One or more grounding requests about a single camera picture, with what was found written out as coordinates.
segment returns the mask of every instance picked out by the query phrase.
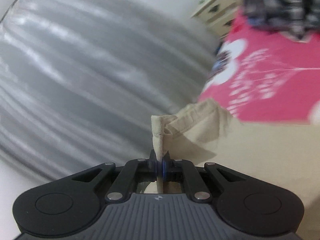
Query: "black and white plaid fabric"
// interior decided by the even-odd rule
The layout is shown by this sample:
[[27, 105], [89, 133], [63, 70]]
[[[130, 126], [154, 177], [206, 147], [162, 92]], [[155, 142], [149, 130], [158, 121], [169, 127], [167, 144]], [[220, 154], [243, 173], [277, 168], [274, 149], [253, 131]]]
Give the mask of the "black and white plaid fabric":
[[320, 0], [244, 0], [244, 14], [257, 28], [289, 31], [298, 39], [320, 29]]

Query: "gray ribbed panel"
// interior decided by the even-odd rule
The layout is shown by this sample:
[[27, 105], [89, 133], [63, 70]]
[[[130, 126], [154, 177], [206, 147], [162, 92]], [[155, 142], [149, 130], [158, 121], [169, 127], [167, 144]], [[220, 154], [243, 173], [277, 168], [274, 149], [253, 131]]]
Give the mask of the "gray ribbed panel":
[[[49, 240], [23, 235], [17, 240]], [[133, 194], [125, 203], [109, 205], [86, 230], [59, 240], [300, 240], [290, 233], [279, 237], [244, 234], [223, 221], [208, 204], [185, 194]]]
[[129, 0], [18, 0], [0, 23], [2, 158], [47, 179], [147, 158], [151, 115], [195, 101], [214, 62]]

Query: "gray curtain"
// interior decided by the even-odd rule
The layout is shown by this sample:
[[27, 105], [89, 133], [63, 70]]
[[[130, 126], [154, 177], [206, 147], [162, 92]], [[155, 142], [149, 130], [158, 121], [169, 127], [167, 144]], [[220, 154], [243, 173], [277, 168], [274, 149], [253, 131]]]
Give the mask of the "gray curtain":
[[0, 23], [1, 158], [44, 180], [147, 158], [151, 115], [196, 100], [214, 61], [129, 0], [17, 0]]

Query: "pink blanket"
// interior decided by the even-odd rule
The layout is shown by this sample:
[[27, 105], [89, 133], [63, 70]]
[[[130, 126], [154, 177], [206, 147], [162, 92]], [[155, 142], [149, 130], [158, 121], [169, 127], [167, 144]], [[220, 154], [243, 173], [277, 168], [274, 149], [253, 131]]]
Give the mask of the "pink blanket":
[[307, 40], [255, 30], [239, 13], [199, 100], [243, 121], [320, 122], [320, 35]]

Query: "beige fabric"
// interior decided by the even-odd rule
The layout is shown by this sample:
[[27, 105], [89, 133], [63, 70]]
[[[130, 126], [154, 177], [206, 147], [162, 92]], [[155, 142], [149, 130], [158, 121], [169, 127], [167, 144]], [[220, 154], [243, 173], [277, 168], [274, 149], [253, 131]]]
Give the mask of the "beige fabric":
[[320, 238], [320, 126], [241, 123], [212, 99], [151, 121], [159, 161], [169, 150], [172, 159], [212, 161], [284, 187], [305, 205], [298, 234]]

